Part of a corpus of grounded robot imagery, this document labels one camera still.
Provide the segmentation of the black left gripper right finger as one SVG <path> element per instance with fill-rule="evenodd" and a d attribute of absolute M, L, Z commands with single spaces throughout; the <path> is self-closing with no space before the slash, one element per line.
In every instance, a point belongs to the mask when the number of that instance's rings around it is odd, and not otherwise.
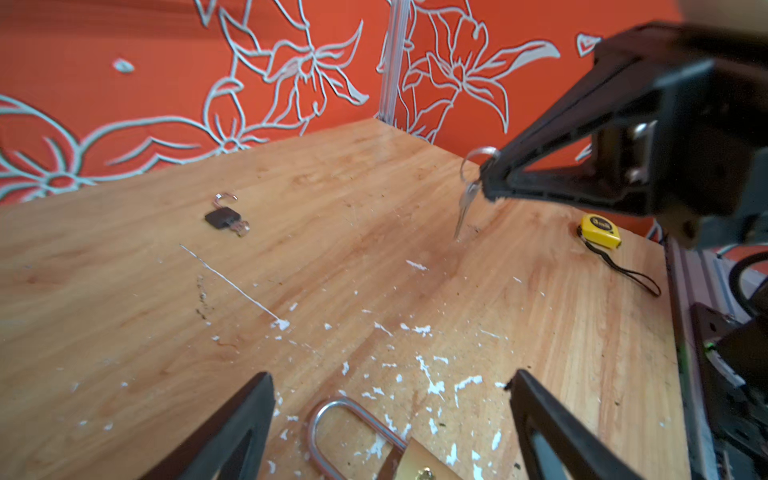
<path fill-rule="evenodd" d="M 507 383 L 520 451 L 530 479 L 637 479 L 530 372 Z"/>

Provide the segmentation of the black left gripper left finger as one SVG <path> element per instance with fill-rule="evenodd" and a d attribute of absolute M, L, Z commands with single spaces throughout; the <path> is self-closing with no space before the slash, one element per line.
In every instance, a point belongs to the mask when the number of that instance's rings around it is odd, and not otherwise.
<path fill-rule="evenodd" d="M 275 408 L 273 377 L 259 372 L 145 479 L 255 479 Z"/>

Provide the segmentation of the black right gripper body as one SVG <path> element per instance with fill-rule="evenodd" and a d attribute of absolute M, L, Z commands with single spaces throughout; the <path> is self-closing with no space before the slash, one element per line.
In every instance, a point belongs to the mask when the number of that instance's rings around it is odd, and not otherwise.
<path fill-rule="evenodd" d="M 689 248 L 767 240 L 767 38 L 651 22 L 605 39 L 595 67 L 627 93 L 615 111 L 637 160 L 638 205 Z"/>

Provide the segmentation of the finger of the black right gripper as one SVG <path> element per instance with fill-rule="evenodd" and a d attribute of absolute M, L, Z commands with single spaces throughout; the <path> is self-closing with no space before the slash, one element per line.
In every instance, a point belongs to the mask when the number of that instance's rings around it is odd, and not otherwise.
<path fill-rule="evenodd" d="M 584 76 L 482 165 L 484 197 L 660 212 L 713 71 L 711 57 L 672 40 L 603 40 Z"/>

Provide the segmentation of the brass padlock with steel shackle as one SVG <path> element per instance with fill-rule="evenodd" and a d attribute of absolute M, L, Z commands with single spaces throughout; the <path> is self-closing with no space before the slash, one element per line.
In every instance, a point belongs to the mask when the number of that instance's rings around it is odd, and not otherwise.
<path fill-rule="evenodd" d="M 383 463 L 370 471 L 377 478 L 457 479 L 443 460 L 410 435 L 410 425 L 393 426 L 352 398 L 335 396 L 317 403 L 305 423 L 310 461 L 327 479 L 347 479 L 352 467 L 369 459 Z"/>

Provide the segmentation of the small key with ring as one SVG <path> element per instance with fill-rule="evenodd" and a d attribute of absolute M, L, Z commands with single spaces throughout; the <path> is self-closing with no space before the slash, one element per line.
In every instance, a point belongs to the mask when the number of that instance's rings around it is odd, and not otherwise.
<path fill-rule="evenodd" d="M 460 180 L 464 183 L 464 191 L 459 199 L 459 215 L 457 224 L 454 231 L 453 240 L 458 241 L 460 238 L 462 227 L 465 223 L 467 213 L 471 207 L 471 204 L 475 200 L 478 192 L 482 188 L 482 180 L 480 177 L 473 181 L 469 181 L 464 175 L 465 165 L 475 157 L 485 156 L 487 161 L 496 160 L 499 155 L 499 150 L 492 146 L 479 147 L 471 150 L 463 159 L 459 167 Z"/>

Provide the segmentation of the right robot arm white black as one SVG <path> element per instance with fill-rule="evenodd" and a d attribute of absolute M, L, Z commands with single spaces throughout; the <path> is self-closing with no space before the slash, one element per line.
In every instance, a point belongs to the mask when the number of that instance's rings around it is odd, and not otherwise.
<path fill-rule="evenodd" d="M 767 38 L 652 22 L 600 42 L 592 69 L 531 126 L 490 151 L 478 185 L 519 198 L 652 217 L 687 249 L 767 239 Z M 767 475 L 767 287 L 737 262 L 738 323 L 682 302 L 693 330 L 705 424 L 701 455 L 719 478 Z"/>

